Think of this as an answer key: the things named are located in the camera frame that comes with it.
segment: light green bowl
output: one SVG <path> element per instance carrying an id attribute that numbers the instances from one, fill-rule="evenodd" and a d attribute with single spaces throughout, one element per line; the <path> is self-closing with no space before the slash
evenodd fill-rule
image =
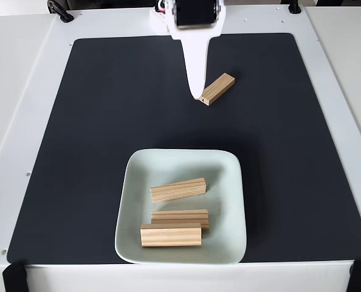
<path id="1" fill-rule="evenodd" d="M 199 196 L 153 204 L 150 187 L 205 178 Z M 140 226 L 157 210 L 208 209 L 210 229 L 202 246 L 147 248 Z M 238 263 L 246 251 L 247 233 L 237 157 L 221 150 L 146 149 L 135 152 L 126 166 L 115 251 L 131 263 Z"/>

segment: wooden block in bowl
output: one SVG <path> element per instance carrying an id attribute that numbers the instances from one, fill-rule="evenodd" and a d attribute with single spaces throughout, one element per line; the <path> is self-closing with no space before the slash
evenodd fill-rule
<path id="1" fill-rule="evenodd" d="M 200 223 L 143 224 L 142 246 L 198 246 L 202 244 Z"/>
<path id="2" fill-rule="evenodd" d="M 153 203 L 171 201 L 188 196 L 197 196 L 206 192 L 204 178 L 191 179 L 189 181 L 176 182 L 165 186 L 150 188 Z"/>
<path id="3" fill-rule="evenodd" d="M 209 214 L 207 209 L 154 211 L 151 213 L 151 223 L 200 223 L 202 229 L 209 229 Z"/>

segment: black mat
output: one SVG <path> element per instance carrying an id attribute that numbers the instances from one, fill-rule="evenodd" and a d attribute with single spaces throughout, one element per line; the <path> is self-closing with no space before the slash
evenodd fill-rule
<path id="1" fill-rule="evenodd" d="M 293 36 L 213 39 L 207 83 L 223 72 L 236 83 L 207 107 L 189 92 L 180 42 L 76 41 L 9 262 L 124 263 L 114 250 L 115 224 L 126 163 L 143 148 L 238 157 L 243 262 L 361 259 L 361 219 Z"/>

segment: white table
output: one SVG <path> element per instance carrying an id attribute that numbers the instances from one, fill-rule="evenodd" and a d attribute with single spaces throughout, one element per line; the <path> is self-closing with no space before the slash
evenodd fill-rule
<path id="1" fill-rule="evenodd" d="M 0 291 L 7 265 L 1 251 L 9 245 L 26 174 L 34 165 L 70 44 L 77 38 L 156 34 L 148 24 L 147 9 L 73 14 L 76 19 L 70 24 L 53 15 L 0 18 Z M 294 34 L 361 214 L 361 135 L 345 102 L 346 98 L 361 131 L 361 8 L 308 8 L 293 16 L 284 5 L 229 7 L 223 33 L 236 32 Z M 46 57 L 51 52 L 58 52 L 58 61 Z M 31 292 L 164 291 L 169 284 L 174 291 L 345 291 L 350 264 L 30 267 L 28 282 Z"/>

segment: wooden block on mat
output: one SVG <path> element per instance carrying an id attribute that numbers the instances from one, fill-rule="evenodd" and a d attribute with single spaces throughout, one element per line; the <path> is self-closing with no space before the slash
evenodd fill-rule
<path id="1" fill-rule="evenodd" d="M 218 97 L 222 96 L 233 84 L 235 79 L 223 73 L 216 81 L 204 89 L 202 96 L 199 98 L 206 105 L 211 105 Z"/>
<path id="2" fill-rule="evenodd" d="M 151 213 L 151 223 L 200 223 L 202 229 L 209 229 L 209 214 L 207 209 L 154 211 Z"/>
<path id="3" fill-rule="evenodd" d="M 160 187 L 152 187 L 151 197 L 153 203 L 171 201 L 188 196 L 197 196 L 206 192 L 206 182 L 204 178 L 181 181 L 175 184 L 167 184 Z"/>
<path id="4" fill-rule="evenodd" d="M 142 246 L 194 246 L 202 244 L 200 223 L 143 224 Z"/>

